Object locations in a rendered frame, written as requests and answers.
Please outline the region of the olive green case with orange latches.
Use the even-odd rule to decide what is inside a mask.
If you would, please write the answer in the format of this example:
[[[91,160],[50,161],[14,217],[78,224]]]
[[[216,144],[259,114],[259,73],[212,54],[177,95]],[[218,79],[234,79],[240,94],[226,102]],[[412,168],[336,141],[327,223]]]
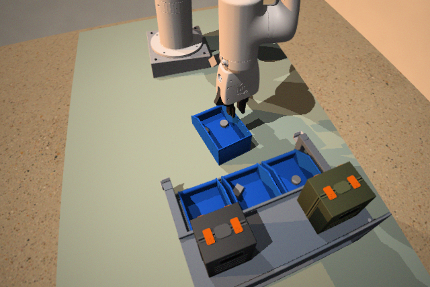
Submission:
[[[320,234],[357,216],[375,197],[349,161],[307,179],[297,201]]]

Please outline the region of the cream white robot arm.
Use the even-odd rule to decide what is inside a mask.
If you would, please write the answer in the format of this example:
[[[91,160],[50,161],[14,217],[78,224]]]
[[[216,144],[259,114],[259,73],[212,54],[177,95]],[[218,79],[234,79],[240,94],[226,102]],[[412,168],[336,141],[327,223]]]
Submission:
[[[191,0],[155,0],[160,31],[151,48],[167,58],[183,58],[202,47],[202,37],[192,30]],[[209,59],[233,71],[257,63],[259,45],[291,40],[297,29],[300,0],[218,0],[220,53]]]

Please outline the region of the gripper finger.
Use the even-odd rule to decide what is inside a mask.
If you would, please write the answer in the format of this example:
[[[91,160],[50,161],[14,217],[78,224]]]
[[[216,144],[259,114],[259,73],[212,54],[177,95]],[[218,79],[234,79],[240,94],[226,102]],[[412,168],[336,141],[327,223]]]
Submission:
[[[237,108],[240,110],[242,114],[245,113],[245,108],[246,108],[245,104],[248,102],[248,100],[249,100],[249,97],[237,102]]]
[[[221,96],[220,96],[220,89],[219,89],[219,91],[218,91],[218,93],[217,93],[217,95],[216,95],[216,98],[215,98],[215,100],[214,100],[214,103],[215,103],[217,106],[221,106],[221,105],[226,106],[226,112],[227,112],[227,114],[228,114],[228,115],[231,115],[231,117],[232,117],[232,118],[234,118],[234,117],[235,117],[235,107],[234,107],[234,104],[225,105],[225,104],[222,102],[222,99],[221,99]]]

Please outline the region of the grey metal shelf frame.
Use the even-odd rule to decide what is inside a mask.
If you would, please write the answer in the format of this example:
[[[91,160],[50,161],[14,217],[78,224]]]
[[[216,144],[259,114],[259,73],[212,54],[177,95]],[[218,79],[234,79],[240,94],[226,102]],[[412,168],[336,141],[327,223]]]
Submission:
[[[306,149],[321,173],[331,169],[306,133],[295,132],[293,139],[294,149]],[[297,201],[301,186],[243,210],[257,240],[252,258],[209,278],[179,194],[170,177],[160,184],[194,287],[264,287],[356,242],[392,215],[388,212],[374,220],[364,208],[357,216],[317,234]]]

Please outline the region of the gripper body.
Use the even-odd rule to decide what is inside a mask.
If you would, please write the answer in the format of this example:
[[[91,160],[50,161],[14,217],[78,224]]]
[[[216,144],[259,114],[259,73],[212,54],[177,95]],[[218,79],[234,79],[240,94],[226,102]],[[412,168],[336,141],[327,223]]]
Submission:
[[[219,64],[216,93],[225,105],[230,105],[255,95],[259,90],[259,64],[246,71],[233,71]]]

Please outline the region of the blue bin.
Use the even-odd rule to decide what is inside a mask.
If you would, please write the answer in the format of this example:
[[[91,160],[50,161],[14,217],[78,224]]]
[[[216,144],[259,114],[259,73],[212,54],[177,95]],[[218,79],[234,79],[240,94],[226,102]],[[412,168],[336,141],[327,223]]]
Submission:
[[[226,190],[217,178],[178,194],[191,231],[190,220],[231,204]]]
[[[231,203],[239,202],[242,210],[282,194],[268,170],[258,163],[222,176],[221,183]],[[233,192],[237,183],[244,186],[244,190],[238,199]]]
[[[307,179],[321,173],[309,155],[296,149],[268,159],[261,166],[268,170],[282,194],[305,185]],[[293,175],[301,178],[300,184],[291,182]]]
[[[220,126],[221,120],[228,121],[226,128]],[[191,121],[218,165],[250,151],[252,134],[236,114],[234,118],[227,114],[226,106],[200,112]]]

